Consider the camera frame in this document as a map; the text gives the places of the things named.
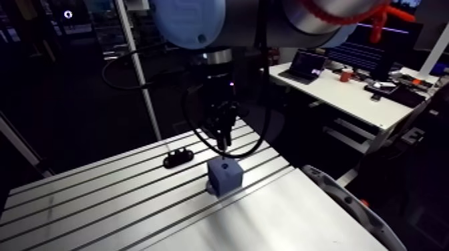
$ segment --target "white pole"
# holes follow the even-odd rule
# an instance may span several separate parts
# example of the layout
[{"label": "white pole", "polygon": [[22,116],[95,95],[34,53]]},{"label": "white pole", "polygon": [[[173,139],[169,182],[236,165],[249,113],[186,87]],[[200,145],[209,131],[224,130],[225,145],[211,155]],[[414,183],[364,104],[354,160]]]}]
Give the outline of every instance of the white pole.
[{"label": "white pole", "polygon": [[[116,0],[117,12],[120,17],[120,21],[122,22],[124,34],[126,37],[126,41],[128,42],[128,48],[130,51],[136,50],[136,44],[134,43],[134,38],[132,36],[130,22],[128,20],[128,14],[126,13],[125,5],[123,0]],[[137,53],[132,55],[132,62],[134,63],[134,69],[136,69],[137,78],[140,85],[146,83],[144,72],[142,71],[142,66],[140,65],[139,55]],[[150,94],[147,89],[143,89],[142,93],[144,95],[146,108],[148,110],[148,114],[150,115],[151,124],[153,125],[154,134],[156,134],[156,139],[158,141],[162,140],[160,136],[158,121],[156,120],[156,115],[154,114],[153,105],[151,102]]]},{"label": "white pole", "polygon": [[5,137],[13,144],[15,149],[19,151],[22,156],[32,165],[37,166],[39,161],[39,156],[37,156],[33,150],[29,148],[29,146],[22,140],[22,137],[16,133],[16,130],[13,129],[11,123],[7,123],[6,117],[0,113],[0,132],[5,135]]},{"label": "white pole", "polygon": [[436,62],[443,54],[444,49],[448,46],[449,43],[449,23],[446,24],[446,28],[444,28],[443,33],[441,34],[438,41],[435,43],[434,48],[430,52],[423,66],[421,67],[420,72],[416,76],[417,79],[425,80],[429,77],[431,70],[434,68]]}]

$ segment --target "electronic device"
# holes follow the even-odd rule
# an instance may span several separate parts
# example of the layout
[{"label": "electronic device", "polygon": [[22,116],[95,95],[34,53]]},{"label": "electronic device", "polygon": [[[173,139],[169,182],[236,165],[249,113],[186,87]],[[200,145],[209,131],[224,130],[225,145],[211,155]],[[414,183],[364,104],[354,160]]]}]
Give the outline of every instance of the electronic device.
[{"label": "electronic device", "polygon": [[308,85],[319,77],[323,71],[325,61],[326,57],[322,55],[299,49],[291,62],[290,68],[279,75]]},{"label": "electronic device", "polygon": [[395,61],[400,60],[402,51],[412,48],[420,30],[419,25],[404,27],[407,30],[384,27],[383,39],[373,44],[366,39],[371,25],[359,23],[345,43],[326,49],[326,56],[330,60],[369,71],[375,80],[385,81]]}]

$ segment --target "blue cube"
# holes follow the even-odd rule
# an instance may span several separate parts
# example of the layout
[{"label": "blue cube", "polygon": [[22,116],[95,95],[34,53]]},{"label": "blue cube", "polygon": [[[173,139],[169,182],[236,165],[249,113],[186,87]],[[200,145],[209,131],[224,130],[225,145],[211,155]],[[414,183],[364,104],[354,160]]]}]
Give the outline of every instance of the blue cube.
[{"label": "blue cube", "polygon": [[242,186],[243,169],[234,159],[219,156],[209,160],[207,174],[217,197]]}]

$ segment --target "monitor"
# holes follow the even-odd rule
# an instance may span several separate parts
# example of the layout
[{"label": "monitor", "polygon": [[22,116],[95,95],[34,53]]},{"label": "monitor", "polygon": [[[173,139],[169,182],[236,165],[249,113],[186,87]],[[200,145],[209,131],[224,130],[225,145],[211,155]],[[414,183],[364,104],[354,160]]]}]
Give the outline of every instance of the monitor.
[{"label": "monitor", "polygon": [[326,49],[326,55],[330,60],[369,71],[374,79],[384,81],[393,63],[400,62],[402,53],[413,48],[419,34],[419,25],[407,24],[404,27],[384,27],[381,41],[371,43],[369,36],[372,26],[359,23],[345,43]]}]

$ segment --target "cable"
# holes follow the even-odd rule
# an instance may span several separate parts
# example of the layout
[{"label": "cable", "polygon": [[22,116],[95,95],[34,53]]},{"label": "cable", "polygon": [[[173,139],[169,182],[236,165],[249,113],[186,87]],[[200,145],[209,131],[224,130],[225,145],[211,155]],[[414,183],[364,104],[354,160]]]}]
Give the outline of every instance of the cable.
[{"label": "cable", "polygon": [[[261,54],[262,54],[262,58],[263,58],[263,89],[262,89],[262,96],[266,97],[267,96],[267,89],[269,86],[269,63],[268,63],[268,47],[267,47],[267,14],[268,14],[268,1],[267,0],[261,0],[261,4],[259,5],[259,16],[258,16],[258,32],[259,32],[259,41],[260,41],[260,47],[261,47]],[[220,154],[223,157],[226,158],[232,158],[232,159],[237,159],[237,158],[245,158],[251,154],[253,154],[262,144],[263,139],[265,137],[265,135],[267,134],[268,131],[268,127],[270,124],[270,120],[271,120],[271,110],[269,109],[268,104],[265,105],[265,118],[264,118],[264,122],[263,122],[263,128],[262,128],[262,132],[260,134],[259,139],[257,140],[256,144],[253,146],[253,148],[251,148],[250,150],[248,150],[247,152],[243,153],[243,154],[227,154],[225,152],[222,152],[220,150],[217,150],[214,146],[212,146],[209,142],[207,142],[196,130],[196,126],[192,123],[192,121],[189,119],[188,117],[188,112],[187,112],[187,97],[198,91],[198,89],[200,89],[202,86],[198,86],[195,87],[192,91],[190,91],[189,89],[187,89],[181,97],[181,108],[182,108],[182,114],[184,116],[184,119],[187,121],[188,126],[191,128],[191,130],[194,132],[194,134],[198,137],[198,139],[204,143],[208,148],[210,148],[212,151],[216,152],[217,154]]]},{"label": "cable", "polygon": [[132,86],[132,87],[125,87],[125,86],[114,85],[106,77],[106,70],[108,69],[109,66],[111,66],[111,64],[117,62],[118,60],[121,60],[123,58],[129,57],[129,56],[131,56],[131,55],[133,55],[135,53],[146,51],[147,49],[153,49],[153,48],[156,48],[156,47],[160,47],[161,45],[165,45],[165,44],[166,43],[159,43],[157,45],[151,45],[151,46],[146,46],[146,47],[143,47],[143,48],[140,48],[140,49],[136,49],[136,50],[130,51],[130,52],[124,54],[124,55],[121,55],[121,56],[119,56],[118,58],[116,58],[116,59],[114,59],[112,61],[109,61],[102,69],[102,79],[103,79],[104,83],[106,83],[106,85],[108,85],[112,89],[117,89],[117,90],[120,90],[120,91],[134,91],[134,90],[147,88],[152,83],[152,81],[146,82],[146,83],[144,83],[142,85],[139,85],[139,86]]}]

